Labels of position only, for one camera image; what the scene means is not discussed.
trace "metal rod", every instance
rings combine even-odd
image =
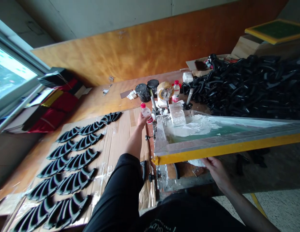
[[[40,84],[7,118],[0,124],[0,134],[2,130],[20,113],[23,108],[41,91],[42,84]]]
[[[191,97],[192,97],[193,91],[194,91],[194,89],[190,89],[189,96],[188,96],[188,100],[186,101],[186,105],[189,105],[189,104],[190,104],[190,101],[191,101]]]
[[[152,107],[153,107],[153,110],[154,110],[154,111],[157,111],[157,107],[156,107],[156,105],[155,105],[154,97],[151,96],[150,98],[151,98],[151,101],[152,101]]]

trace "plastic bottle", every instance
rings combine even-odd
[[[151,111],[149,110],[148,107],[146,107],[146,104],[145,103],[141,103],[140,107],[141,107],[141,113],[143,114],[143,116],[145,118],[149,117],[149,115],[151,114]],[[153,122],[153,118],[152,117],[147,120],[147,123],[149,123],[149,124],[152,123],[152,122]]]
[[[172,102],[178,102],[179,101],[179,94],[180,94],[180,86],[179,81],[175,81],[174,84],[174,95],[172,96]]]

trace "screen frame with green mesh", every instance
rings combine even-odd
[[[245,29],[245,32],[263,39],[271,44],[283,43],[300,38],[300,24],[277,19]]]

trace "white wall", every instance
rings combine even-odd
[[[11,29],[5,35],[12,41],[20,37],[33,48],[55,42],[15,0],[0,0],[0,20]]]
[[[300,23],[300,0],[289,0],[278,18]]]
[[[16,0],[57,42],[236,0]]]

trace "black ink can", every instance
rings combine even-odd
[[[141,83],[137,85],[135,91],[141,102],[149,102],[151,100],[150,93],[146,84]]]
[[[149,88],[150,95],[153,95],[154,98],[157,98],[157,87],[159,86],[159,81],[156,79],[149,80],[147,83]]]

